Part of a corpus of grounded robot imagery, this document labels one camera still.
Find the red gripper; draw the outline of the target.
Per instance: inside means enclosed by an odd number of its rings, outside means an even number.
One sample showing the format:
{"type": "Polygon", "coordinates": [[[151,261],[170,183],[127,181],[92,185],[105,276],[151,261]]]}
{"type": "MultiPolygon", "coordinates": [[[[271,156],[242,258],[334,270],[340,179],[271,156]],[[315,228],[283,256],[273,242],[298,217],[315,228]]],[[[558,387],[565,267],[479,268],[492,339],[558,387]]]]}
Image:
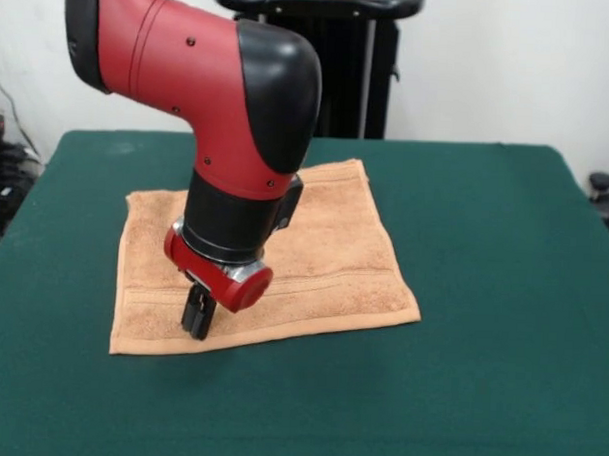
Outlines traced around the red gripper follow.
{"type": "Polygon", "coordinates": [[[196,253],[181,235],[184,218],[178,217],[164,240],[166,257],[177,269],[199,284],[191,286],[181,326],[194,339],[204,341],[210,330],[217,302],[232,313],[252,307],[273,280],[273,271],[261,260],[247,265],[219,264],[196,253]]]}

